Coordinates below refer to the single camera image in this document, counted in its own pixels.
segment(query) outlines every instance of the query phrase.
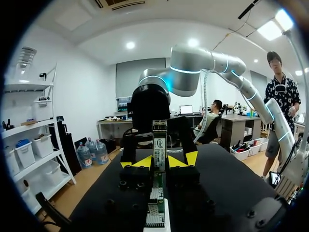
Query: wooden floor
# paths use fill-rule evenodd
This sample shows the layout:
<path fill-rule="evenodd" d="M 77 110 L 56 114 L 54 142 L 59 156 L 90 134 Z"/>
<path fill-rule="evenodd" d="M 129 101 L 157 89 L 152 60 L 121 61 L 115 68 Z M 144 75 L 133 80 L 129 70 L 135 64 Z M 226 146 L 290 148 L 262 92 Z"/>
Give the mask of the wooden floor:
<path fill-rule="evenodd" d="M 110 158 L 113 159 L 119 150 L 116 150 L 110 154 Z M 243 161 L 249 168 L 251 168 L 257 175 L 261 176 L 264 170 L 264 165 L 267 158 L 264 152 L 260 152 L 255 156 L 248 157 Z M 85 169 L 80 171 L 75 179 L 77 184 L 67 184 L 63 187 L 53 198 L 55 202 L 55 207 L 59 210 L 64 216 L 69 217 L 73 209 L 76 207 L 77 203 L 81 200 L 87 190 L 92 186 L 92 184 L 97 180 L 105 168 L 110 164 L 100 166 L 93 166 L 92 168 Z M 275 162 L 272 170 L 277 168 L 279 162 Z M 47 225 L 48 230 L 52 232 L 59 231 L 59 228 L 53 225 Z"/>

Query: yellow triangle marker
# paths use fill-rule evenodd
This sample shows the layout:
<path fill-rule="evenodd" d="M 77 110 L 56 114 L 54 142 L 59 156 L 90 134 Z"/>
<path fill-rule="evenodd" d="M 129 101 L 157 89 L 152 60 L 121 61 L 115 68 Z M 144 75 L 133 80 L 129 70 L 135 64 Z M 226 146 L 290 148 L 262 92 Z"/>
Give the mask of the yellow triangle marker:
<path fill-rule="evenodd" d="M 172 156 L 168 156 L 168 159 L 169 159 L 169 168 L 174 168 L 176 166 L 179 166 L 179 167 L 188 167 L 188 165 L 186 165 L 185 163 L 179 161 L 178 159 L 175 159 L 174 157 Z"/>
<path fill-rule="evenodd" d="M 122 168 L 126 167 L 127 165 L 132 165 L 132 162 L 120 162 Z"/>
<path fill-rule="evenodd" d="M 195 162 L 197 161 L 197 151 L 192 151 L 187 154 L 185 154 L 187 157 L 188 165 L 195 165 Z"/>
<path fill-rule="evenodd" d="M 151 158 L 152 158 L 152 155 L 142 159 L 141 161 L 138 161 L 137 163 L 133 164 L 132 167 L 144 166 L 146 168 L 150 168 Z"/>

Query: man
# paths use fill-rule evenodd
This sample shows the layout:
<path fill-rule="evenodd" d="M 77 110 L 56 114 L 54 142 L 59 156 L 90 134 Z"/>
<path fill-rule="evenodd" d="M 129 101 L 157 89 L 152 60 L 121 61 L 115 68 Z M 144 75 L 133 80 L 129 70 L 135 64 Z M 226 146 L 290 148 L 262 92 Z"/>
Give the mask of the man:
<path fill-rule="evenodd" d="M 266 87 L 264 102 L 268 102 L 271 98 L 274 98 L 277 101 L 283 112 L 283 115 L 288 121 L 292 133 L 294 133 L 295 127 L 293 117 L 299 110 L 299 105 L 301 104 L 297 86 L 294 81 L 287 78 L 282 72 L 282 60 L 276 52 L 268 52 L 267 60 L 269 66 L 274 71 L 275 76 Z M 265 164 L 262 176 L 263 179 L 266 179 L 266 176 L 278 154 L 279 148 L 280 145 L 278 138 L 274 132 L 274 123 L 272 123 L 270 125 L 269 142 L 265 153 L 265 155 L 268 157 L 268 160 Z M 279 153 L 278 160 L 279 163 L 281 163 L 281 151 Z"/>
<path fill-rule="evenodd" d="M 207 130 L 207 128 L 209 127 L 209 125 L 211 124 L 211 122 L 217 117 L 219 116 L 219 112 L 222 108 L 222 101 L 220 100 L 214 100 L 213 103 L 211 104 L 211 112 L 209 114 L 207 114 L 207 122 L 206 122 L 206 127 L 204 129 L 204 132 L 202 133 L 201 136 L 204 136 L 205 131 Z M 195 137 L 197 137 L 198 133 L 200 132 L 200 130 L 202 129 L 202 125 L 203 125 L 203 120 L 198 124 L 197 127 L 194 128 L 193 133 L 195 135 Z"/>

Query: gray shorts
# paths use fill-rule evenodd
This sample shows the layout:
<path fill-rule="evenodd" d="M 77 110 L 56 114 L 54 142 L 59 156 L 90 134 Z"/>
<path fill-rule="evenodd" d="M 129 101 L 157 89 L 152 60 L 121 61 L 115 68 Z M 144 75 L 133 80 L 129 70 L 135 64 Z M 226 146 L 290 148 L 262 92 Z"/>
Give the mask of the gray shorts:
<path fill-rule="evenodd" d="M 274 159 L 278 155 L 278 152 L 279 152 L 279 149 L 280 149 L 280 145 L 279 145 L 276 133 L 274 131 L 270 131 L 268 139 L 269 139 L 269 142 L 268 142 L 268 145 L 267 145 L 265 155 L 268 158 Z M 278 160 L 281 163 L 281 150 L 280 150 L 280 153 L 279 153 Z"/>

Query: laptop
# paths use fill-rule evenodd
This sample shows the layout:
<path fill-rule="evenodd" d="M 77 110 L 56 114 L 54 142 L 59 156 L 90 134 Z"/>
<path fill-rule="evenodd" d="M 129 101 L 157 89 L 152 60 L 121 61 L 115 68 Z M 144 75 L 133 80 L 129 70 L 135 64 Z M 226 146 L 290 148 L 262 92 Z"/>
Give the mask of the laptop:
<path fill-rule="evenodd" d="M 191 105 L 181 105 L 179 106 L 180 115 L 192 115 L 193 114 L 193 107 Z"/>

